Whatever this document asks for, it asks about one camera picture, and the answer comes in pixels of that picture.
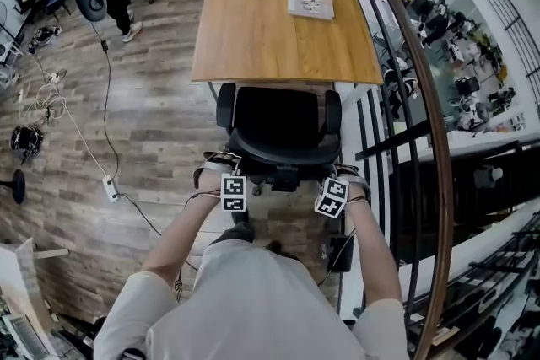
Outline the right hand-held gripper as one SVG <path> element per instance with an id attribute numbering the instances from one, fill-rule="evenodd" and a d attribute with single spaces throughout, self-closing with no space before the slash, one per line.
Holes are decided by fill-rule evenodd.
<path id="1" fill-rule="evenodd" d="M 359 196 L 350 197 L 351 185 L 359 186 L 363 192 Z M 341 175 L 336 179 L 328 177 L 316 198 L 314 211 L 326 217 L 337 218 L 348 204 L 368 202 L 370 194 L 368 183 L 360 176 Z"/>

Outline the person's right hand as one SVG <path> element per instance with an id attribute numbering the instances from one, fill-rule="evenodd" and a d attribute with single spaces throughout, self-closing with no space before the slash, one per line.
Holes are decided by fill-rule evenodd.
<path id="1" fill-rule="evenodd" d="M 360 175 L 357 167 L 338 164 L 336 166 L 336 174 L 340 181 L 348 182 L 348 201 L 354 201 L 356 199 L 367 200 L 369 198 L 369 185 Z"/>

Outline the person's left hand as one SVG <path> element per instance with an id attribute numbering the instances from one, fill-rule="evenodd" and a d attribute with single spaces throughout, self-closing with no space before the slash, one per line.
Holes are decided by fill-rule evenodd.
<path id="1" fill-rule="evenodd" d="M 199 192 L 220 192 L 223 174 L 232 175 L 240 157 L 233 153 L 209 152 L 193 172 L 194 187 Z"/>

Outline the person's dark trousers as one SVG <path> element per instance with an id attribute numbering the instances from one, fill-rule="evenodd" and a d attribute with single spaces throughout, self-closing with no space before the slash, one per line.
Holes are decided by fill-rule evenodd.
<path id="1" fill-rule="evenodd" d="M 240 222 L 233 228 L 225 230 L 214 242 L 212 242 L 212 244 L 233 239 L 252 244 L 255 239 L 255 230 L 249 222 Z"/>

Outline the black floor box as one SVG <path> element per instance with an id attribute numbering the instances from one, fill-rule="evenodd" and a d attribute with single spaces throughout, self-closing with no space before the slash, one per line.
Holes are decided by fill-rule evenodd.
<path id="1" fill-rule="evenodd" d="M 330 273 L 346 273 L 351 270 L 354 235 L 338 235 L 331 237 L 328 244 L 327 271 Z"/>

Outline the person's white shirt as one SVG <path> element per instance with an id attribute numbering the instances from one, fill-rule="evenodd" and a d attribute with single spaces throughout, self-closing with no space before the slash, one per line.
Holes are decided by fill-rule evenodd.
<path id="1" fill-rule="evenodd" d="M 209 246 L 191 297 L 131 275 L 94 341 L 94 360 L 409 360 L 402 304 L 384 299 L 348 328 L 306 268 L 253 244 Z"/>

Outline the black railing with wooden handrail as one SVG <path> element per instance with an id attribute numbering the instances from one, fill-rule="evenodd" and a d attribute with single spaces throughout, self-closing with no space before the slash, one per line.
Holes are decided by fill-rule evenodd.
<path id="1" fill-rule="evenodd" d="M 404 100 L 403 108 L 407 124 L 405 132 L 395 134 L 393 126 L 389 125 L 389 138 L 384 142 L 377 142 L 372 148 L 364 151 L 364 155 L 358 155 L 356 159 L 367 159 L 370 156 L 381 156 L 385 151 L 392 151 L 393 169 L 399 169 L 397 161 L 397 148 L 406 143 L 410 151 L 410 163 L 413 166 L 413 206 L 415 211 L 415 233 L 414 254 L 420 251 L 420 240 L 422 232 L 422 194 L 420 184 L 420 162 L 416 139 L 429 135 L 432 143 L 432 154 L 434 161 L 434 176 L 438 187 L 438 237 L 437 250 L 434 255 L 433 272 L 431 284 L 427 296 L 429 305 L 424 318 L 424 324 L 418 337 L 418 343 L 413 352 L 413 360 L 429 360 L 430 350 L 437 326 L 440 322 L 440 315 L 446 297 L 446 286 L 451 267 L 454 204 L 453 186 L 451 173 L 451 156 L 446 137 L 446 128 L 443 122 L 438 94 L 435 89 L 429 63 L 424 54 L 423 48 L 416 36 L 416 32 L 410 23 L 408 14 L 400 0 L 387 0 L 396 18 L 398 28 L 402 33 L 404 42 L 408 46 L 410 56 L 413 61 L 413 68 L 417 73 L 417 78 L 423 94 L 424 108 L 427 119 L 416 125 L 411 121 L 409 104 Z"/>

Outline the white power strip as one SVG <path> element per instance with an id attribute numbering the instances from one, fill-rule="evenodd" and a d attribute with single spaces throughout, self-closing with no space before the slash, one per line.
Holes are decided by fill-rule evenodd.
<path id="1" fill-rule="evenodd" d="M 109 201 L 116 202 L 118 200 L 118 191 L 114 180 L 109 175 L 105 175 L 102 183 Z"/>

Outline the wooden top white-legged table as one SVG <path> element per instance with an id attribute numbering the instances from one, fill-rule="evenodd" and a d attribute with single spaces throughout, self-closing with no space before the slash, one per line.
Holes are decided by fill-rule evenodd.
<path id="1" fill-rule="evenodd" d="M 335 18 L 290 15 L 288 0 L 204 0 L 191 80 L 215 105 L 222 82 L 383 82 L 359 0 Z"/>

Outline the group of seated people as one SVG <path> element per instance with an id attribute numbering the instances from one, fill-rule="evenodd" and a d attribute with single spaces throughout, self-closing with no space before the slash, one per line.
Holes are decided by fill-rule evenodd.
<path id="1" fill-rule="evenodd" d="M 518 132 L 516 90 L 503 53 L 472 0 L 402 0 L 429 62 L 450 131 Z"/>

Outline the black and white harness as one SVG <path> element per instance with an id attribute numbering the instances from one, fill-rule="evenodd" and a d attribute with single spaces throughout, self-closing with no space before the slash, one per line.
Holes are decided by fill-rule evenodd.
<path id="1" fill-rule="evenodd" d="M 19 157 L 21 164 L 32 159 L 41 150 L 43 134 L 31 124 L 16 126 L 10 138 L 10 147 Z"/>
<path id="2" fill-rule="evenodd" d="M 50 44 L 57 36 L 62 33 L 62 27 L 52 24 L 46 24 L 40 27 L 32 36 L 30 44 L 33 47 L 42 47 Z"/>

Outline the grey oval hanging device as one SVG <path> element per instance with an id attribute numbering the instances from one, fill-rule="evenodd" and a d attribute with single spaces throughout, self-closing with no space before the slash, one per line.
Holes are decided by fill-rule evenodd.
<path id="1" fill-rule="evenodd" d="M 80 13 L 91 23 L 96 23 L 107 15 L 106 0 L 75 0 Z"/>

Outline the small black standing fan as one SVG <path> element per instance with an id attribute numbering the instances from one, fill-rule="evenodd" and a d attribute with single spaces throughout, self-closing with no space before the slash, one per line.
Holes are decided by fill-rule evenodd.
<path id="1" fill-rule="evenodd" d="M 24 38 L 24 15 L 15 9 L 8 9 L 0 1 L 0 56 L 7 52 L 8 46 L 15 42 L 20 44 Z"/>

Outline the dark round pedestal table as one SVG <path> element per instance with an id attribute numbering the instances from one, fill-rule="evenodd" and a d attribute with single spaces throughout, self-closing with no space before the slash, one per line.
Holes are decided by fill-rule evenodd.
<path id="1" fill-rule="evenodd" d="M 12 191 L 12 196 L 17 204 L 22 204 L 25 198 L 25 177 L 21 169 L 16 169 L 13 172 L 13 177 L 10 181 L 0 180 L 0 186 L 6 187 Z"/>

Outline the black wall grille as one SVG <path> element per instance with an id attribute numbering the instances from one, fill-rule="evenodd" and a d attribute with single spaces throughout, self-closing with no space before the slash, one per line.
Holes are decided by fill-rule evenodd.
<path id="1" fill-rule="evenodd" d="M 487 0 L 510 37 L 525 68 L 536 105 L 540 105 L 540 48 L 511 0 Z"/>

